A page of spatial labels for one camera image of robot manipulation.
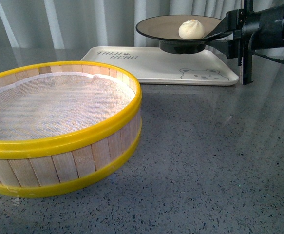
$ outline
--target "speckled stone countertop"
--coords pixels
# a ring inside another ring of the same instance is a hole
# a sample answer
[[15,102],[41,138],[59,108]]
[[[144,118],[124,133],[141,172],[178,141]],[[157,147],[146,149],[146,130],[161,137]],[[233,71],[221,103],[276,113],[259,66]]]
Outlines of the speckled stone countertop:
[[[0,72],[86,53],[0,48]],[[69,194],[0,195],[0,234],[284,234],[284,65],[254,57],[253,77],[246,86],[142,85],[130,160]]]

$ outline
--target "white curtain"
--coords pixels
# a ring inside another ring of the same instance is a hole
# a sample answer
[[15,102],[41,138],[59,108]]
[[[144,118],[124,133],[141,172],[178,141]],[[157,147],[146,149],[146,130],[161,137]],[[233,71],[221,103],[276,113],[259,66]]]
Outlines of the white curtain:
[[[284,0],[254,0],[254,11]],[[193,14],[222,19],[241,0],[0,0],[0,46],[92,48],[157,46],[138,34],[140,21],[160,15]],[[268,50],[284,55],[284,48]]]

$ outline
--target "yellow rim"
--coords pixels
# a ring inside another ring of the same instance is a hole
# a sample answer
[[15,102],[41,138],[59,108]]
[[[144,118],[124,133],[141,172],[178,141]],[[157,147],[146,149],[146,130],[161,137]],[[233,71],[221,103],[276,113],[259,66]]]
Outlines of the yellow rim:
[[120,71],[130,77],[136,84],[137,91],[135,97],[128,106],[126,106],[122,111],[112,116],[111,118],[76,132],[42,139],[17,141],[0,140],[0,159],[44,157],[82,148],[115,133],[123,126],[125,126],[138,112],[142,100],[142,92],[138,80],[128,71],[109,64],[86,61],[49,62],[20,67],[2,72],[0,73],[0,78],[25,70],[58,65],[92,65]]
[[48,197],[48,196],[56,196],[61,194],[70,193],[72,191],[76,191],[82,188],[85,188],[91,184],[94,184],[105,177],[109,176],[113,172],[115,172],[118,168],[120,168],[126,161],[129,160],[133,152],[135,151],[140,135],[141,135],[140,126],[138,135],[129,149],[115,159],[113,162],[108,164],[107,166],[99,169],[98,171],[84,176],[82,178],[78,178],[75,180],[71,180],[65,183],[49,185],[43,187],[12,187],[6,185],[0,185],[0,194],[7,196],[15,196],[15,197],[25,197],[25,198],[37,198],[37,197]]

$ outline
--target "white tray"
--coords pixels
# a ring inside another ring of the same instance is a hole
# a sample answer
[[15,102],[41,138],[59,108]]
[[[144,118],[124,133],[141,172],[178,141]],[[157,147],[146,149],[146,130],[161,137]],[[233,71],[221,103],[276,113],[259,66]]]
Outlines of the white tray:
[[152,47],[94,47],[83,61],[96,61],[131,72],[140,83],[234,85],[239,77],[211,51],[175,55]]

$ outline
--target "black cable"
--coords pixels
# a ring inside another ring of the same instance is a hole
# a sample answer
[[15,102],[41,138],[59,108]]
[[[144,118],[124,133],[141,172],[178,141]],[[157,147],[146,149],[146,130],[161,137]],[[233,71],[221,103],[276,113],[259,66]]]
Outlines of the black cable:
[[276,58],[269,57],[267,55],[259,54],[259,53],[255,52],[255,50],[252,49],[252,43],[255,40],[255,37],[259,33],[260,30],[261,30],[261,28],[258,28],[254,33],[252,33],[250,40],[249,40],[249,45],[248,45],[249,52],[251,52],[254,55],[257,55],[257,56],[266,58],[268,60],[271,60],[273,62],[284,64],[284,59],[276,59]]

